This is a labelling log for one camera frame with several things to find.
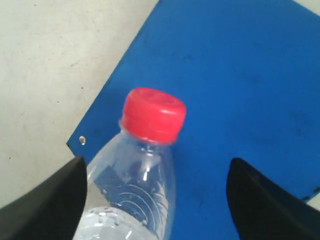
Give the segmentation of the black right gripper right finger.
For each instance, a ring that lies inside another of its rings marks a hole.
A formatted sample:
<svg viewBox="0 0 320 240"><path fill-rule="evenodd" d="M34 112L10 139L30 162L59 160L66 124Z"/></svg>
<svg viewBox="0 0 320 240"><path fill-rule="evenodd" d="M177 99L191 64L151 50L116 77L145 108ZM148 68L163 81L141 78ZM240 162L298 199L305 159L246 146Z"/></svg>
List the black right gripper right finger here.
<svg viewBox="0 0 320 240"><path fill-rule="evenodd" d="M241 240L318 240L320 212L242 158L231 160L226 197Z"/></svg>

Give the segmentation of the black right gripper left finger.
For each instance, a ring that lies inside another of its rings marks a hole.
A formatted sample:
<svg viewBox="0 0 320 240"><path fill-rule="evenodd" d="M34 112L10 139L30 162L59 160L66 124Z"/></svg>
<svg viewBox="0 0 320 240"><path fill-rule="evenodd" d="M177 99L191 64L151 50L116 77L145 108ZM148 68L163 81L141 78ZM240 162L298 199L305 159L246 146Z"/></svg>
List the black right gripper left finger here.
<svg viewBox="0 0 320 240"><path fill-rule="evenodd" d="M71 240L84 211L87 166L74 157L34 189L0 209L2 240Z"/></svg>

